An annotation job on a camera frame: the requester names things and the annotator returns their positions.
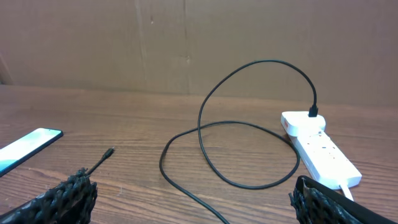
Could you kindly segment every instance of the cardboard backdrop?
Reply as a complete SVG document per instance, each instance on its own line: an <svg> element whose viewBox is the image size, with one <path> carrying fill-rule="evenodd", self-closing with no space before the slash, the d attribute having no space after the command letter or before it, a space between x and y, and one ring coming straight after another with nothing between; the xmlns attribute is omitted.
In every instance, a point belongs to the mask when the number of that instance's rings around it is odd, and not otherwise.
<svg viewBox="0 0 398 224"><path fill-rule="evenodd" d="M320 102L398 105L396 0L2 0L11 85L204 95L244 63L286 60ZM217 95L311 100L304 79L255 65Z"/></svg>

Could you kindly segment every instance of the smartphone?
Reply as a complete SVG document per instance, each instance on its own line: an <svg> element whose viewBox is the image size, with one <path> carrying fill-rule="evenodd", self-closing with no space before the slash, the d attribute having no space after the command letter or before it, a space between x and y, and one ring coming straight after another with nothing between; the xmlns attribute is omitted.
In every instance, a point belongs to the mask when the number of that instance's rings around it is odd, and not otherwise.
<svg viewBox="0 0 398 224"><path fill-rule="evenodd" d="M61 130L38 128L0 149L0 177L62 136Z"/></svg>

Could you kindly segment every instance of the white power strip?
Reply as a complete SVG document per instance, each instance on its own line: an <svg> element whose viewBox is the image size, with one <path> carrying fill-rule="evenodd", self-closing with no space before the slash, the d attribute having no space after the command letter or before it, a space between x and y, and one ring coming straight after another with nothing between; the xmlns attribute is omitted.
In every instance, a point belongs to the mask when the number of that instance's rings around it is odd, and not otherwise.
<svg viewBox="0 0 398 224"><path fill-rule="evenodd" d="M311 176L353 200L348 187L358 185L362 175L324 132L325 119L310 118L307 111L289 111L282 113L280 122Z"/></svg>

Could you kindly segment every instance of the white charger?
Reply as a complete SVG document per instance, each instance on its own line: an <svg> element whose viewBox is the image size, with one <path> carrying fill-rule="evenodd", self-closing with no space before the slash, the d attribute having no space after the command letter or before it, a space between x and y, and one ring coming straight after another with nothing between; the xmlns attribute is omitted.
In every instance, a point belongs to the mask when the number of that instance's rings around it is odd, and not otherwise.
<svg viewBox="0 0 398 224"><path fill-rule="evenodd" d="M324 117L309 117L308 111L287 111L280 122L312 178L330 189L341 189L353 200L349 187L358 185L362 174L324 132Z"/></svg>

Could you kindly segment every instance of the wooden table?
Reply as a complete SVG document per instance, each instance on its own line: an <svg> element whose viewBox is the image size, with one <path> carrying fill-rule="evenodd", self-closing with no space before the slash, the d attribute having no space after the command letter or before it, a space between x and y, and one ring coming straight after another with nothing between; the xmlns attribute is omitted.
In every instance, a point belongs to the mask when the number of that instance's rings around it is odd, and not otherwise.
<svg viewBox="0 0 398 224"><path fill-rule="evenodd" d="M56 186L105 150L115 154L91 176L98 183L92 223L219 223L208 210L172 187L159 172L159 157L174 135L194 128L203 96L150 95L0 86L0 148L38 127L65 135L0 178L4 213ZM307 110L309 103L214 97L203 123L237 119L284 134L280 114ZM354 199L398 222L397 108L319 105L326 132L362 173ZM240 125L203 130L215 166L228 178L259 185L294 166L295 155L280 140ZM231 223L298 223L288 193L299 175L267 190L243 190L220 180L201 154L197 133L177 139L165 171L208 202Z"/></svg>

